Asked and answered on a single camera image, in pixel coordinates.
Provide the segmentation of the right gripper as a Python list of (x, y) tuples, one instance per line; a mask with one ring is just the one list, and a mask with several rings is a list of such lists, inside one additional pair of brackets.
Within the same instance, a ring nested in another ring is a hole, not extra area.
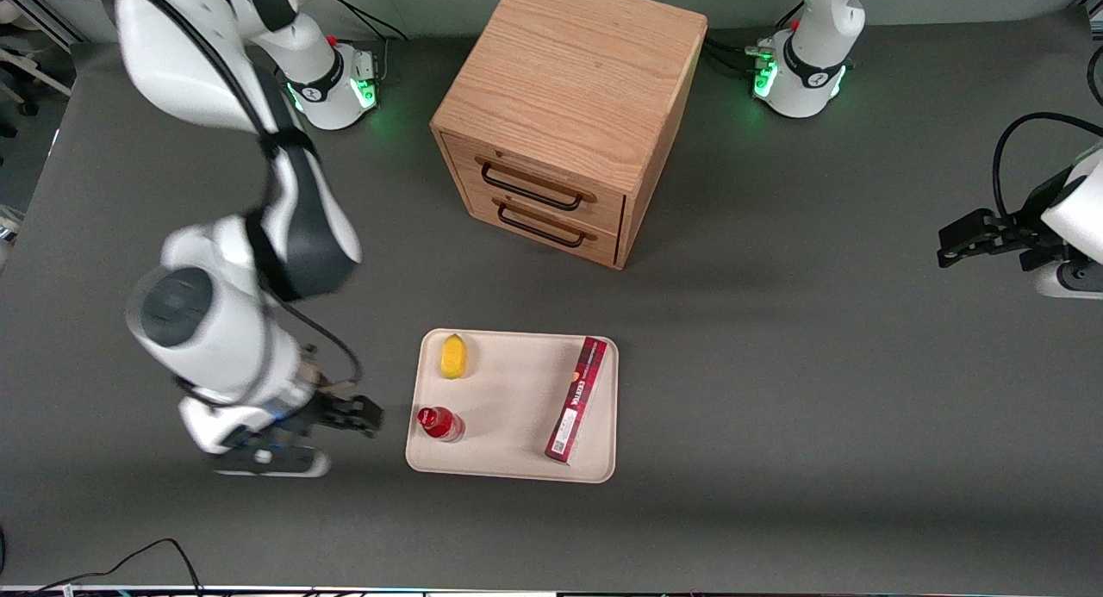
[(320, 456), (322, 452), (298, 439), (307, 438), (312, 427), (326, 422), (326, 413), (332, 409), (341, 431), (376, 438), (382, 429), (383, 409), (362, 395), (338, 398), (315, 393), (304, 406), (283, 415), (257, 406), (212, 406), (190, 396), (178, 402), (178, 415), (190, 439), (210, 456), (225, 456), (253, 445), (260, 445), (274, 456)]

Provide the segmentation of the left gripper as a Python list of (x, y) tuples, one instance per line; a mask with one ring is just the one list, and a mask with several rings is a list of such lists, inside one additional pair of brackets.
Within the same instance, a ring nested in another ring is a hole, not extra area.
[(1047, 227), (1043, 213), (1064, 188), (1071, 166), (1038, 184), (1016, 212), (1008, 212), (1003, 196), (1000, 168), (993, 168), (993, 193), (997, 214), (978, 207), (938, 231), (938, 267), (941, 270), (978, 255), (1020, 252), (1022, 271), (1039, 270), (1049, 262), (1075, 259), (1075, 252), (1063, 236)]

